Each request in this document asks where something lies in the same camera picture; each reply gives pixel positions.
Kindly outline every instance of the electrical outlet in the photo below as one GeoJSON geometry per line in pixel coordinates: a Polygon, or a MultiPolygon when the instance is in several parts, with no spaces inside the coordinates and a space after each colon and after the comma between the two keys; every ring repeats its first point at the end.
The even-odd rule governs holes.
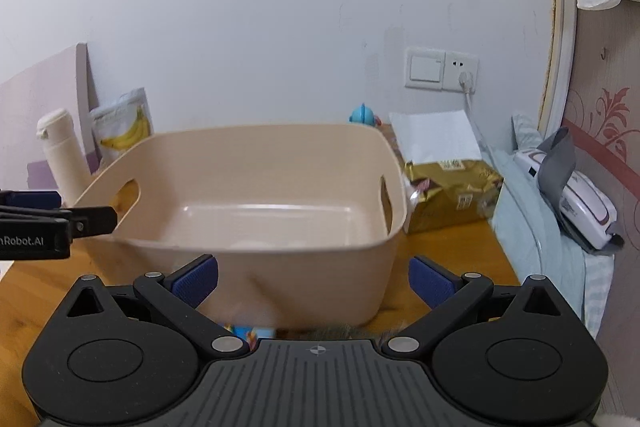
{"type": "Polygon", "coordinates": [[[463,73],[467,73],[466,78],[470,84],[470,92],[474,92],[478,76],[478,57],[466,53],[446,52],[442,89],[462,92],[460,75],[463,73]]]}

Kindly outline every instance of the banana picture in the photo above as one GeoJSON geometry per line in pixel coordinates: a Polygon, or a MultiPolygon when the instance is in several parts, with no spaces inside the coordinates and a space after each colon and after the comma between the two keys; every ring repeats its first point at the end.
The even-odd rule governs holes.
{"type": "Polygon", "coordinates": [[[129,130],[119,136],[100,140],[100,145],[116,151],[126,151],[133,147],[140,140],[151,136],[151,124],[146,117],[142,106],[136,110],[136,119],[129,130]]]}

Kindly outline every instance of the beige plastic basin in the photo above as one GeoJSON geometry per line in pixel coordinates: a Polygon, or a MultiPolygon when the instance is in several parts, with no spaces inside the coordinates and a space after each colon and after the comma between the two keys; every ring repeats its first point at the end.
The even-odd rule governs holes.
{"type": "Polygon", "coordinates": [[[223,127],[157,134],[116,160],[77,206],[138,201],[109,236],[85,239],[114,283],[203,253],[220,282],[199,310],[219,323],[359,325],[377,312],[406,216],[401,171],[359,124],[223,127]]]}

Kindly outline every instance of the thermos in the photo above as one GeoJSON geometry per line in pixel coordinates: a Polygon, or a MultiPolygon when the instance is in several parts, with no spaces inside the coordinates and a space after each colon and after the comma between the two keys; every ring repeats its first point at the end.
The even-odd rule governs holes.
{"type": "Polygon", "coordinates": [[[36,136],[42,141],[60,196],[66,206],[73,206],[91,184],[91,172],[82,155],[69,111],[58,109],[40,118],[36,136]]]}

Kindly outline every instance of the light switch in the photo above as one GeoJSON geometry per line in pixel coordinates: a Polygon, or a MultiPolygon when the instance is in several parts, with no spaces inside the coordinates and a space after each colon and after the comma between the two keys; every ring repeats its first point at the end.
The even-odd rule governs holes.
{"type": "Polygon", "coordinates": [[[439,82],[440,81],[440,64],[433,57],[411,57],[411,80],[420,80],[422,82],[439,82]]]}
{"type": "Polygon", "coordinates": [[[445,52],[428,48],[408,48],[404,67],[405,87],[442,89],[445,52]]]}

